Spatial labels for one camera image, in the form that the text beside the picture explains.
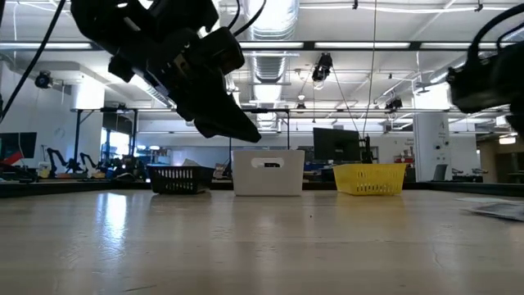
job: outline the black plastic basket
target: black plastic basket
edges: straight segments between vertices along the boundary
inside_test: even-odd
[[[215,169],[200,166],[148,166],[154,193],[197,194],[213,181]]]

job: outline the robotic claw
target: robotic claw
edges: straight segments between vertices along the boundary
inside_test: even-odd
[[[211,0],[155,0],[149,9],[138,0],[71,0],[70,10],[80,32],[113,55],[113,75],[144,78],[206,138],[260,140],[226,92],[224,75],[245,61],[228,28],[209,33],[219,19]],[[209,34],[201,39],[202,27]]]
[[[497,53],[493,56],[479,58],[479,44],[497,24],[523,12],[524,3],[502,12],[482,27],[468,49],[464,66],[450,68],[446,78],[452,102],[462,112],[473,113],[509,104],[512,114],[506,120],[520,136],[524,134],[524,42],[504,47],[502,40],[522,31],[524,23],[499,37]]]

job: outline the yellow basket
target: yellow basket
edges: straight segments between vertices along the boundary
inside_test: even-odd
[[[406,164],[348,164],[333,169],[341,193],[394,195],[402,192]]]

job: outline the white plastic bin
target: white plastic bin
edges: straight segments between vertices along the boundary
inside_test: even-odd
[[[234,151],[235,194],[300,196],[304,157],[304,151]]]

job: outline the desk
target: desk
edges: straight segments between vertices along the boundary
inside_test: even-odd
[[[0,285],[57,295],[521,294],[522,225],[463,213],[457,197],[481,196],[122,190],[0,200]]]

